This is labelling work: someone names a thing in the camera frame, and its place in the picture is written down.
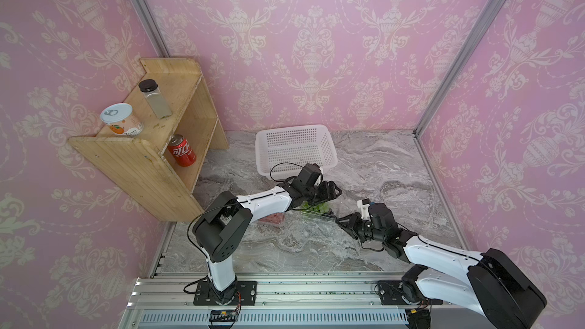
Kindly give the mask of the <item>green grape bunch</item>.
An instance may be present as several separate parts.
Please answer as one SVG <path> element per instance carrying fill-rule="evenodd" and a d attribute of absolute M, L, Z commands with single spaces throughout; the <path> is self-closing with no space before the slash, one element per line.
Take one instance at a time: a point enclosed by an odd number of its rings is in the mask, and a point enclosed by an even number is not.
<path fill-rule="evenodd" d="M 320 203 L 320 204 L 316 204 L 316 205 L 309 205 L 307 203 L 304 203 L 303 205 L 301 205 L 300 208 L 302 213 L 305 213 L 306 215 L 309 216 L 333 216 L 332 213 L 332 209 L 330 208 L 328 203 Z"/>

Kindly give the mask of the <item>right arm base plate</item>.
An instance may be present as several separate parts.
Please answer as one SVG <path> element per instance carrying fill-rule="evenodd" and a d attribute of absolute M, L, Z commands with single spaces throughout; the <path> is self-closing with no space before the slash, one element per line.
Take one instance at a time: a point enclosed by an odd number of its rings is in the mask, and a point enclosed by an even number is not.
<path fill-rule="evenodd" d="M 415 294 L 405 293 L 400 280 L 380 280 L 375 284 L 373 291 L 383 306 L 417 306 L 429 309 L 431 306 L 444 304 L 443 300 L 421 298 Z"/>

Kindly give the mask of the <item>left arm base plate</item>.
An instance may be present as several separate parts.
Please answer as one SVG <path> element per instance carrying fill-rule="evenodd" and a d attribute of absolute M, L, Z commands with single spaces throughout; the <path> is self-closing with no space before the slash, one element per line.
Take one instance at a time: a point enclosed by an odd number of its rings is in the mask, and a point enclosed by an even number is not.
<path fill-rule="evenodd" d="M 209 280 L 197 284 L 193 294 L 195 306 L 254 306 L 256 303 L 257 281 L 236 280 L 226 290 L 219 292 Z"/>

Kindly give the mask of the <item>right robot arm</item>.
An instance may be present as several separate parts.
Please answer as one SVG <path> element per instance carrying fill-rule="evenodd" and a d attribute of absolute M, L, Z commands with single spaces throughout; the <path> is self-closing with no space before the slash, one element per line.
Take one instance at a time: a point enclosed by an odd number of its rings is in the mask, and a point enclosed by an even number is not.
<path fill-rule="evenodd" d="M 335 222 L 352 239 L 379 242 L 385 253 L 411 264 L 402 277 L 408 301 L 443 300 L 484 316 L 496 328 L 530 328 L 546 308 L 544 294 L 504 252 L 433 242 L 396 222 L 385 204 L 361 204 L 366 214 Z"/>

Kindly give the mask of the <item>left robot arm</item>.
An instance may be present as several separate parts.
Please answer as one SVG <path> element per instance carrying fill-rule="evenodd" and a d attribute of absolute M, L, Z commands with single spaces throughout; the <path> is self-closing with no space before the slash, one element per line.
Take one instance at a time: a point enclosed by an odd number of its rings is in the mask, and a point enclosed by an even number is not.
<path fill-rule="evenodd" d="M 187 228 L 187 239 L 205 257 L 208 297 L 221 306 L 234 305 L 238 278 L 232 256 L 249 225 L 277 213 L 327 203 L 342 195 L 333 181 L 323 179 L 317 164 L 306 164 L 298 175 L 277 181 L 275 187 L 252 195 L 221 193 Z"/>

